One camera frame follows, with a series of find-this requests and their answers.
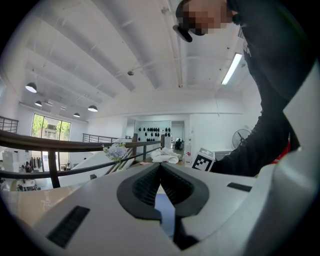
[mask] red object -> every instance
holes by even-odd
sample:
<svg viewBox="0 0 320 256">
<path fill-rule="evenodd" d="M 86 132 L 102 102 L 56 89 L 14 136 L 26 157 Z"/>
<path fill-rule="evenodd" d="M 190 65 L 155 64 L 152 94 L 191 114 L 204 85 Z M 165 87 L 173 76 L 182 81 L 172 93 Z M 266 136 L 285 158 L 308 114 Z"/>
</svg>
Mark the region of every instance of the red object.
<svg viewBox="0 0 320 256">
<path fill-rule="evenodd" d="M 276 164 L 283 158 L 286 154 L 290 152 L 290 139 L 288 140 L 288 146 L 284 149 L 284 151 L 272 162 L 272 164 Z"/>
</svg>

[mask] metal railing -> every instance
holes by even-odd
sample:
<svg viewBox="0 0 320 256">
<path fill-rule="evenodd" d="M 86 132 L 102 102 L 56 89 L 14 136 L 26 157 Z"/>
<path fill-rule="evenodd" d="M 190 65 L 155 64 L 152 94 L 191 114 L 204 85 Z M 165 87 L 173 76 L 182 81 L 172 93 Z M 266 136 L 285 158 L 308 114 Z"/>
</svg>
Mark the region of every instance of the metal railing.
<svg viewBox="0 0 320 256">
<path fill-rule="evenodd" d="M 99 136 L 99 135 L 92 135 L 83 133 L 82 142 L 90 143 L 112 143 L 119 138 L 115 137 L 107 137 L 107 136 Z"/>
<path fill-rule="evenodd" d="M 18 129 L 18 122 L 18 120 L 0 116 L 0 130 L 16 134 Z"/>
<path fill-rule="evenodd" d="M 138 135 L 135 134 L 133 140 L 137 140 Z M 121 161 L 116 162 L 107 162 L 95 166 L 79 168 L 75 170 L 65 170 L 58 171 L 56 165 L 56 152 L 95 152 L 102 151 L 102 144 L 105 147 L 112 146 L 111 142 L 101 143 L 101 142 L 75 142 L 75 141 L 60 141 L 60 140 L 52 140 L 45 138 L 36 138 L 30 136 L 23 136 L 14 133 L 10 133 L 7 131 L 0 130 L 0 146 L 20 149 L 20 150 L 34 150 L 34 151 L 46 151 L 48 152 L 48 165 L 49 172 L 35 172 L 35 173 L 18 173 L 11 171 L 0 171 L 0 177 L 7 179 L 43 179 L 43 178 L 51 178 L 53 188 L 60 188 L 60 182 L 58 177 L 69 176 L 74 174 L 86 173 L 89 171 L 113 166 L 111 170 L 108 171 L 109 174 L 111 172 L 115 172 L 123 162 L 126 162 L 131 159 L 135 159 L 136 157 L 143 156 L 145 160 L 147 157 L 147 153 L 150 153 L 154 150 L 163 148 L 165 146 L 165 137 L 161 136 L 161 141 L 150 141 L 150 142 L 127 142 L 125 147 L 130 149 L 125 158 L 121 159 Z M 152 150 L 147 151 L 147 146 L 161 144 L 161 146 L 154 148 Z M 143 153 L 136 154 L 137 147 L 143 147 Z"/>
</svg>

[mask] electric fan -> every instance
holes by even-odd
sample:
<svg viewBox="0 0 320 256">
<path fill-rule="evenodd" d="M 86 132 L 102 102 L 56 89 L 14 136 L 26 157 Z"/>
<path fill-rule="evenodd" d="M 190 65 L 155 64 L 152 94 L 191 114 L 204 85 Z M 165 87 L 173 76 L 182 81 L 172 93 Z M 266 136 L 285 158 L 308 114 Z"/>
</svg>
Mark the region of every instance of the electric fan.
<svg viewBox="0 0 320 256">
<path fill-rule="evenodd" d="M 237 130 L 232 137 L 232 144 L 234 148 L 236 149 L 239 147 L 250 134 L 251 132 L 246 129 Z"/>
</svg>

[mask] white cloth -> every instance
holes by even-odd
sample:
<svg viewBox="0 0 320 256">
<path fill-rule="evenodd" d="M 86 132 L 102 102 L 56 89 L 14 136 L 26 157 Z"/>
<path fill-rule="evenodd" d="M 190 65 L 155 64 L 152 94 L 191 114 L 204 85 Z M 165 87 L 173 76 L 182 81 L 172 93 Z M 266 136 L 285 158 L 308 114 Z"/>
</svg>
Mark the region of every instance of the white cloth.
<svg viewBox="0 0 320 256">
<path fill-rule="evenodd" d="M 166 147 L 151 152 L 152 162 L 154 163 L 168 162 L 176 164 L 179 162 L 180 156 L 180 154 L 174 153 L 172 149 Z"/>
</svg>

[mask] hydrangea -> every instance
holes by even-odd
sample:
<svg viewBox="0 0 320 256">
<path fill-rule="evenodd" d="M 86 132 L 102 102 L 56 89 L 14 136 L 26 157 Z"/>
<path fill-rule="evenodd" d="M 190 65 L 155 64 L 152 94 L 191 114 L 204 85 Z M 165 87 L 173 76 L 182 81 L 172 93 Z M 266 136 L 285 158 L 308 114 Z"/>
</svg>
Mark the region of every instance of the hydrangea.
<svg viewBox="0 0 320 256">
<path fill-rule="evenodd" d="M 112 144 L 110 148 L 107 148 L 104 145 L 102 145 L 102 147 L 105 155 L 111 161 L 119 162 L 127 154 L 128 149 L 125 145 L 125 143 L 115 143 Z"/>
</svg>

